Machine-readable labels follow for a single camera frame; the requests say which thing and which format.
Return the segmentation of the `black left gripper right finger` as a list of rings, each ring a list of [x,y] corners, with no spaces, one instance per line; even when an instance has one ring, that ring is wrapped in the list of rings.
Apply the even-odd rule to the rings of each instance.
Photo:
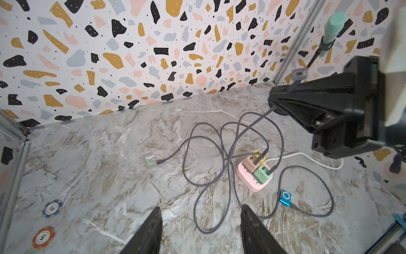
[[[242,206],[241,236],[245,254],[287,254],[248,205]]]

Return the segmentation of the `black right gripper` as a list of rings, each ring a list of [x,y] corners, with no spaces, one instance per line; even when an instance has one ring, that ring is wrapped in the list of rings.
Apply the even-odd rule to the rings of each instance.
[[[387,127],[387,76],[378,57],[352,58],[341,74],[273,87],[268,102],[313,133],[312,150],[344,158],[389,147],[406,157],[406,113]]]

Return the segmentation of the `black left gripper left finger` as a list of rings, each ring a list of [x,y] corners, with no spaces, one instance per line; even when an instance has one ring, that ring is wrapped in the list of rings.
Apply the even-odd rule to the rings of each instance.
[[[155,207],[120,254],[159,254],[162,241],[161,209]]]

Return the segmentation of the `blue mp3 player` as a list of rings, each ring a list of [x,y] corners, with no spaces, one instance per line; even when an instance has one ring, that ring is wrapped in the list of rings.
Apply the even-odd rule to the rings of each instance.
[[[292,199],[292,195],[286,191],[286,190],[281,190],[280,193],[280,203],[286,207],[290,207],[291,206],[291,199]]]

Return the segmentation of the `green USB charger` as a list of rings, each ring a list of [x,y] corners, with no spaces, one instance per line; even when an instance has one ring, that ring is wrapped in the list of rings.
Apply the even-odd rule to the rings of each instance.
[[[272,173],[268,174],[269,171],[265,165],[261,165],[253,172],[253,176],[259,184],[264,185],[273,178]]]

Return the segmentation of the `yellow USB charger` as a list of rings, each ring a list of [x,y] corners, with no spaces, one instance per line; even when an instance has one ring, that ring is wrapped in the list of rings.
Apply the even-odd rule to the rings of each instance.
[[[266,161],[266,153],[267,153],[267,150],[265,150],[263,153],[260,153],[260,151],[257,149],[257,150],[255,150],[254,151],[254,160],[253,160],[253,162],[254,162],[254,164],[256,165],[256,164],[262,164],[262,163],[264,163],[265,161]]]

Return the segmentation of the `pink USB charger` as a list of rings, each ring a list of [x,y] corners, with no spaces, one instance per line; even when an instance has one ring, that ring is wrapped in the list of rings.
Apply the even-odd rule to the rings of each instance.
[[[242,162],[242,165],[248,172],[254,173],[261,166],[260,156],[250,155]]]

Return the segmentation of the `silver mp3 player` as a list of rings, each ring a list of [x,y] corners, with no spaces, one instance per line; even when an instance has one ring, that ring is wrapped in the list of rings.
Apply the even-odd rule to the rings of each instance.
[[[156,157],[153,154],[146,155],[144,160],[148,169],[154,168],[158,165]]]

